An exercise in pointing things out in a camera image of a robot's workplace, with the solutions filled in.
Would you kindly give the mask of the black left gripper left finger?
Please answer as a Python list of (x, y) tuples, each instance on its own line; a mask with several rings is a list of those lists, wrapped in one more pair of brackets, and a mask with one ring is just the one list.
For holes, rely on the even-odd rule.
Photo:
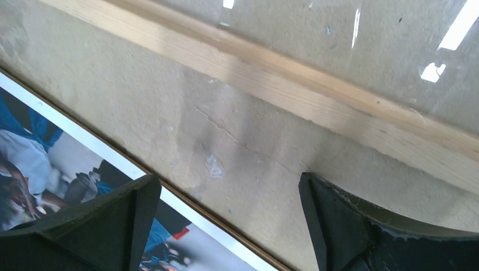
[(145, 175), (1, 232), (2, 270), (138, 270), (162, 186)]

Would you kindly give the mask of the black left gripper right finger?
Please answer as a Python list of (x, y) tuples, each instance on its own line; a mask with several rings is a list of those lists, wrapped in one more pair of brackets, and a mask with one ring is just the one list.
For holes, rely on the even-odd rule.
[(477, 270), (478, 234), (414, 220), (309, 172), (299, 195), (320, 270)]

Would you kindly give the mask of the printed photo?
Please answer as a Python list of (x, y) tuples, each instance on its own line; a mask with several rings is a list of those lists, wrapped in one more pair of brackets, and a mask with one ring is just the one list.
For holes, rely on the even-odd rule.
[[(1, 155), (28, 182), (42, 213), (49, 199), (85, 203), (145, 176), (147, 171), (1, 72)], [(155, 217), (141, 270), (285, 270), (271, 255), (219, 226), (164, 187), (149, 206)]]

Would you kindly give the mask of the wooden picture frame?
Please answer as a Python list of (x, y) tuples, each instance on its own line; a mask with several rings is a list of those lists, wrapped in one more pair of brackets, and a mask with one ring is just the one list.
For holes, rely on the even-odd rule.
[(476, 135), (153, 1), (48, 5), (478, 193)]

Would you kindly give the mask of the clear acrylic frame pane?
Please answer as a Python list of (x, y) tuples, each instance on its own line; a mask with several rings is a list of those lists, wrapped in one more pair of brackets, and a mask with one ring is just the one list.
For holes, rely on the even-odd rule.
[(198, 20), (478, 132), (478, 22), (466, 1), (165, 1)]

